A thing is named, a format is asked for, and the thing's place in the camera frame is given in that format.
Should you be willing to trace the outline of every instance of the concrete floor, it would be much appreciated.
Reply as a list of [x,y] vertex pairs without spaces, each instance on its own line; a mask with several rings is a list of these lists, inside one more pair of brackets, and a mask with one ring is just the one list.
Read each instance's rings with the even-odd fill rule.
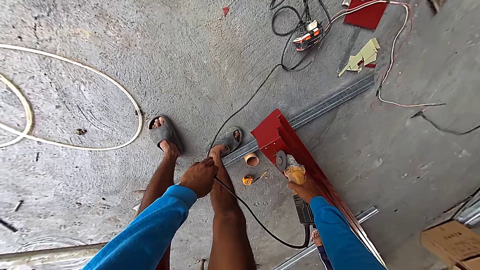
[[[451,129],[477,125],[479,3],[450,0],[436,16],[426,0],[410,3],[414,29],[398,53],[384,97],[403,103],[444,101],[447,105],[426,114]],[[230,6],[226,18],[224,5]],[[331,14],[340,10],[337,0],[326,5]],[[159,113],[172,119],[186,148],[176,179],[203,157],[214,130],[279,61],[285,42],[271,32],[272,12],[266,2],[6,0],[4,6],[0,42],[96,67],[132,93],[145,119]],[[317,15],[325,21],[320,11]],[[401,7],[388,7],[375,32],[336,23],[308,69],[276,71],[229,125],[242,127],[248,136],[273,109],[294,115],[353,81],[359,75],[337,77],[341,59],[372,37],[382,46],[378,68],[383,72],[403,17]],[[134,133],[133,107],[99,77],[37,55],[9,50],[0,55],[0,72],[33,106],[34,135],[99,147],[119,144]],[[0,91],[1,121],[20,129],[20,102],[5,86]],[[372,100],[381,110],[370,108]],[[379,104],[371,90],[298,130],[354,213],[370,205],[380,210],[362,226],[392,270],[441,269],[437,258],[420,246],[419,233],[480,185],[480,132],[444,134],[421,118],[410,119],[416,112]],[[76,128],[87,133],[76,135]],[[10,138],[0,131],[1,141]],[[12,233],[0,227],[0,252],[13,252],[44,236],[86,244],[110,240],[131,221],[132,207],[141,199],[134,191],[146,187],[161,157],[147,132],[131,145],[107,152],[29,140],[0,149],[0,218],[19,229]],[[268,178],[242,185],[243,175],[258,175],[264,168],[271,172]],[[302,228],[291,193],[276,168],[260,155],[260,165],[253,170],[243,162],[228,170],[239,196],[265,225],[282,239],[300,244]],[[12,212],[20,199],[24,205]],[[172,243],[173,269],[196,269],[201,258],[208,258],[212,217],[208,197],[193,206]],[[297,253],[275,242],[248,213],[246,218],[260,269],[271,269]],[[297,267],[315,269],[317,260],[312,256]]]

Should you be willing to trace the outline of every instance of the red metal sheet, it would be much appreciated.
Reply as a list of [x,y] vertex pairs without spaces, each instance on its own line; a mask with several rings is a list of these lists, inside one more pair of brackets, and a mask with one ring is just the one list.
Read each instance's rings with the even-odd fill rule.
[[367,234],[362,229],[353,213],[348,209],[342,197],[337,193],[322,169],[305,147],[303,142],[290,126],[279,109],[270,113],[252,132],[257,139],[258,148],[276,165],[276,154],[282,150],[292,155],[295,160],[305,166],[306,172],[312,177],[322,192],[322,196],[333,206],[337,207],[345,216],[353,232],[365,244],[375,257],[383,264],[382,258],[375,249]]
[[[348,9],[356,8],[374,0],[352,0]],[[377,3],[345,15],[344,23],[375,30],[384,14],[387,3]]]

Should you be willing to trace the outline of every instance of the foot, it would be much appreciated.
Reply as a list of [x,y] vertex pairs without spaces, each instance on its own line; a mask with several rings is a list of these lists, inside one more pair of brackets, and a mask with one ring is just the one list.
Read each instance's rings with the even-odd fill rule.
[[323,245],[320,235],[318,234],[318,230],[312,232],[312,241],[315,243],[316,246]]
[[[238,129],[236,129],[234,132],[233,132],[233,137],[235,138],[235,140],[237,142],[240,142],[240,132]],[[225,145],[215,145],[212,147],[212,149],[210,150],[210,157],[215,157],[215,156],[222,156],[223,154],[227,153],[228,152],[228,147],[225,146]]]
[[[155,119],[154,124],[152,125],[152,129],[158,128],[165,123],[163,117],[159,117]],[[161,141],[160,148],[162,148],[164,155],[177,159],[180,156],[180,150],[178,149],[177,145],[171,141]]]

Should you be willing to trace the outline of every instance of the red paper scrap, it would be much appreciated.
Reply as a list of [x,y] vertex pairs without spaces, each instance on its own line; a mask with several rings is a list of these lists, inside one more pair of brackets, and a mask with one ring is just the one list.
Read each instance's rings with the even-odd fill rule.
[[222,10],[223,10],[223,16],[226,17],[230,8],[227,6],[227,7],[223,7]]

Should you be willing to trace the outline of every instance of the red metal trim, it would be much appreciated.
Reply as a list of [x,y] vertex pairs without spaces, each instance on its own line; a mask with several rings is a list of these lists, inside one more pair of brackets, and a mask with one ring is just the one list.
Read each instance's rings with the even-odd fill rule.
[[303,142],[290,126],[279,109],[268,115],[251,134],[257,139],[258,148],[276,165],[276,154],[282,150],[292,155],[295,160],[305,166],[306,172],[312,177],[322,192],[322,196],[333,206],[337,207],[345,216],[353,232],[365,244],[375,257],[383,264],[380,254],[373,246],[365,231],[362,229],[353,213],[348,209],[342,197],[318,166],[317,162],[305,147]]

